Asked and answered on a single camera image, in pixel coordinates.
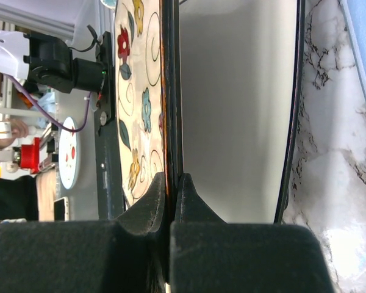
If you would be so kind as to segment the cream square dark-rimmed plate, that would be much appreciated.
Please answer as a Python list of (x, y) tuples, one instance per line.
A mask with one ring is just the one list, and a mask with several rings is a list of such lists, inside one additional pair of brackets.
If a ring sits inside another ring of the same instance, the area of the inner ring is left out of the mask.
[(117, 1), (115, 94), (121, 186), (133, 207), (167, 172), (165, 111), (173, 10), (177, 1)]

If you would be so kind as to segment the white square plate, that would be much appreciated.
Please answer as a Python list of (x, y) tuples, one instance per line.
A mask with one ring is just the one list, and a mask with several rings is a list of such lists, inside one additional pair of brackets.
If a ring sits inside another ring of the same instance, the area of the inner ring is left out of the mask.
[(184, 171), (224, 221), (280, 222), (301, 93), (304, 1), (180, 1)]

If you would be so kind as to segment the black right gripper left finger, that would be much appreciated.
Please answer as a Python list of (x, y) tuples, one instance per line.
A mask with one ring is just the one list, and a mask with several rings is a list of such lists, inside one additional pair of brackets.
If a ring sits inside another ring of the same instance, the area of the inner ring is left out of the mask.
[(164, 292), (165, 175), (114, 220), (0, 223), (0, 292)]

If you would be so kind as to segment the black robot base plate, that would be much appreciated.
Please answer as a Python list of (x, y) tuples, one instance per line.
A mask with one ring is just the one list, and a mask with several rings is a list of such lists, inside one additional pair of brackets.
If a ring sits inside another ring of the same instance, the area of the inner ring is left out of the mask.
[(96, 49), (96, 60), (104, 65), (105, 79), (94, 112), (98, 213), (100, 219), (109, 220), (124, 212), (112, 41), (112, 34), (106, 31)]

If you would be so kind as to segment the person hand in background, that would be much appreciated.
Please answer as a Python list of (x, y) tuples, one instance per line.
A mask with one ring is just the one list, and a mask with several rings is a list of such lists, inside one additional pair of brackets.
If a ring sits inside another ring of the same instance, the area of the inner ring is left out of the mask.
[(11, 118), (9, 122), (11, 124), (13, 137), (22, 138), (29, 135), (29, 127), (24, 121), (17, 118)]

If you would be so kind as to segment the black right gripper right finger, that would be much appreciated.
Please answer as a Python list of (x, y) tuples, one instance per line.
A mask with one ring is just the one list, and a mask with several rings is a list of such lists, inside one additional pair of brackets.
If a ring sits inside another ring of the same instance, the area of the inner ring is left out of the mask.
[(192, 177), (179, 183), (170, 228), (172, 292), (332, 292), (320, 243), (305, 227), (226, 223)]

